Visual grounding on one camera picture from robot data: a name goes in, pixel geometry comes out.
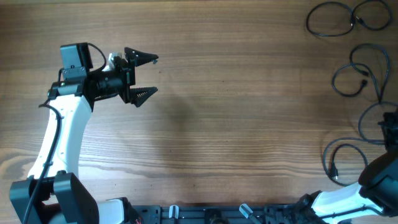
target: table surface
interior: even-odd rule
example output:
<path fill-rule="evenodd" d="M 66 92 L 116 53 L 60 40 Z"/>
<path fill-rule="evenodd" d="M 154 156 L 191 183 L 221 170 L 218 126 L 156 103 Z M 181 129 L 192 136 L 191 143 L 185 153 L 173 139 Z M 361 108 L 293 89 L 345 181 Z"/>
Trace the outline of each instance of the table surface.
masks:
<path fill-rule="evenodd" d="M 356 25 L 337 38 L 307 32 L 305 18 L 322 1 L 141 1 L 0 6 L 0 223 L 17 223 L 9 201 L 13 181 L 24 180 L 40 149 L 49 112 L 38 109 L 62 67 L 59 47 L 91 42 L 106 55 L 132 47 L 158 54 L 136 69 L 137 86 L 159 91 L 143 106 L 119 97 L 95 103 L 81 145 L 79 176 L 96 200 L 127 197 L 133 205 L 253 205 L 294 203 L 305 193 L 338 189 L 321 163 L 336 138 L 358 137 L 357 122 L 376 96 L 368 85 L 356 98 L 333 91 L 334 72 L 358 44 L 382 45 L 391 57 L 385 100 L 397 101 L 398 25 L 373 32 Z M 348 1 L 354 6 L 359 1 Z M 388 1 L 392 9 L 398 2 Z M 385 19 L 370 4 L 370 24 Z M 320 30 L 347 26 L 338 7 L 311 23 Z M 91 50 L 95 66 L 101 57 Z M 357 62 L 382 81 L 386 63 L 376 50 Z M 359 87 L 347 69 L 342 91 Z M 381 138 L 375 108 L 363 123 Z M 356 143 L 369 161 L 383 147 Z M 359 154 L 336 156 L 340 180 L 363 170 Z M 396 223 L 362 217 L 355 223 Z"/>

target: wooden tabletop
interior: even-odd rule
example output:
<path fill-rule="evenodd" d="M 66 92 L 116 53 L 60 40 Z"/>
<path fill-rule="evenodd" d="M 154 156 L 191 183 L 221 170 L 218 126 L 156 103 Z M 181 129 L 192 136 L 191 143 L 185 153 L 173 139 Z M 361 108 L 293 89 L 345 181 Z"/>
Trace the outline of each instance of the wooden tabletop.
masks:
<path fill-rule="evenodd" d="M 18 223 L 9 201 L 38 155 L 49 112 L 38 109 L 62 67 L 59 47 L 91 42 L 105 55 L 132 47 L 159 55 L 136 69 L 138 86 L 159 91 L 140 108 L 119 97 L 95 103 L 81 145 L 79 176 L 96 200 L 127 197 L 133 205 L 294 203 L 303 194 L 338 189 L 322 169 L 325 146 L 358 137 L 358 118 L 376 100 L 368 85 L 344 98 L 331 77 L 358 44 L 382 45 L 391 58 L 385 100 L 398 100 L 398 23 L 378 32 L 357 24 L 343 37 L 308 33 L 305 18 L 322 1 L 141 1 L 0 6 L 0 223 Z M 360 1 L 345 1 L 351 7 Z M 393 10 L 398 2 L 388 1 Z M 361 12 L 380 25 L 377 4 Z M 326 7 L 311 23 L 321 31 L 349 27 L 344 9 Z M 95 66 L 100 55 L 91 50 Z M 379 82 L 386 63 L 377 50 L 360 50 Z M 349 68 L 339 89 L 356 91 L 364 79 Z M 381 138 L 375 108 L 364 120 Z M 357 143 L 369 161 L 382 147 Z M 340 180 L 354 182 L 360 155 L 336 156 Z M 355 223 L 396 223 L 362 217 Z"/>

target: wood grain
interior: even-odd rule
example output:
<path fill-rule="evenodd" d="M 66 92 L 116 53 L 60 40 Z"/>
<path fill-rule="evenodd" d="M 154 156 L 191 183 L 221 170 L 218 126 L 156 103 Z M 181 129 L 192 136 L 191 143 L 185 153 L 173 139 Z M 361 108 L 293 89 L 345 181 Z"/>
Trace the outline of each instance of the wood grain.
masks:
<path fill-rule="evenodd" d="M 59 46 L 75 42 L 92 42 L 106 55 L 129 46 L 160 57 L 156 65 L 137 69 L 138 86 L 159 89 L 141 108 L 119 98 L 95 104 L 79 161 L 80 179 L 95 199 L 128 197 L 136 205 L 292 203 L 305 193 L 338 189 L 325 177 L 321 153 L 333 139 L 358 137 L 358 118 L 376 97 L 369 85 L 357 98 L 342 98 L 331 76 L 349 63 L 354 46 L 381 44 L 392 62 L 386 100 L 397 101 L 398 25 L 314 37 L 304 21 L 320 2 L 0 6 L 0 223 L 18 221 L 9 188 L 26 178 L 40 149 L 49 112 L 37 105 L 62 66 Z M 316 14 L 314 26 L 344 28 L 346 15 L 338 10 Z M 382 15 L 376 6 L 367 11 Z M 366 16 L 369 22 L 381 19 Z M 99 54 L 91 54 L 100 65 Z M 362 50 L 355 60 L 382 78 L 381 54 Z M 337 84 L 353 91 L 361 79 L 347 70 Z M 381 138 L 376 123 L 391 110 L 370 112 L 367 136 Z M 370 161 L 384 153 L 356 145 Z M 363 169 L 360 156 L 346 150 L 336 159 L 341 179 L 355 181 Z M 396 221 L 365 217 L 355 223 Z"/>

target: wooden table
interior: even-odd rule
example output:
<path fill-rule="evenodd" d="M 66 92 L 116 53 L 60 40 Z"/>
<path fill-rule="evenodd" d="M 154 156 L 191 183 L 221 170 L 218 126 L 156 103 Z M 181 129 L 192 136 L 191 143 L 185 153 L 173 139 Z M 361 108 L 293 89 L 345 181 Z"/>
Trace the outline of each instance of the wooden table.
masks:
<path fill-rule="evenodd" d="M 0 6 L 0 223 L 18 222 L 9 188 L 26 178 L 40 149 L 49 112 L 37 105 L 62 67 L 59 47 L 76 42 L 94 43 L 106 55 L 129 46 L 160 57 L 156 65 L 136 70 L 138 86 L 159 89 L 141 108 L 119 97 L 95 103 L 79 175 L 96 200 L 262 205 L 338 189 L 322 169 L 321 154 L 333 139 L 358 137 L 358 118 L 376 97 L 369 85 L 360 96 L 343 98 L 333 91 L 331 76 L 349 63 L 356 45 L 381 44 L 392 62 L 385 100 L 397 101 L 398 25 L 379 32 L 358 25 L 343 37 L 315 37 L 304 24 L 320 2 Z M 372 7 L 363 13 L 376 12 L 369 23 L 377 23 L 385 15 Z M 317 25 L 339 29 L 348 23 L 345 13 L 323 9 L 315 15 Z M 99 66 L 100 55 L 94 49 L 91 54 Z M 377 51 L 362 50 L 356 60 L 381 81 L 385 62 Z M 362 78 L 349 69 L 337 84 L 355 91 Z M 372 111 L 364 132 L 381 138 L 377 121 L 392 110 Z M 384 153 L 382 147 L 355 144 L 370 161 Z M 355 181 L 364 167 L 351 149 L 339 152 L 336 162 L 341 181 Z M 355 223 L 397 221 L 364 217 Z"/>

